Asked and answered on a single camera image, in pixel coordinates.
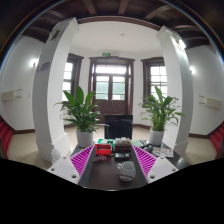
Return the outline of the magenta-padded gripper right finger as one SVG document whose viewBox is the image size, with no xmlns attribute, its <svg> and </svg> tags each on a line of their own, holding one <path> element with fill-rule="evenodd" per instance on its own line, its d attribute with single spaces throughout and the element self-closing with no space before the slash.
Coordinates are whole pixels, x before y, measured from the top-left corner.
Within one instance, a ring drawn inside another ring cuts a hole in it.
<svg viewBox="0 0 224 224">
<path fill-rule="evenodd" d="M 133 150 L 148 184 L 178 171 L 164 156 L 155 157 L 135 145 L 133 145 Z"/>
</svg>

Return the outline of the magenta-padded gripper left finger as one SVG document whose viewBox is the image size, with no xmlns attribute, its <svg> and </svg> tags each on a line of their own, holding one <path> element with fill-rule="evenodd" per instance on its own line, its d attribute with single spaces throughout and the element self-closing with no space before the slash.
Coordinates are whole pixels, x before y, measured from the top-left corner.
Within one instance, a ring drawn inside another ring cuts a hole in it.
<svg viewBox="0 0 224 224">
<path fill-rule="evenodd" d="M 86 187 L 95 156 L 94 145 L 81 151 L 76 149 L 70 157 L 62 157 L 55 162 L 48 169 L 48 172 L 79 186 Z"/>
</svg>

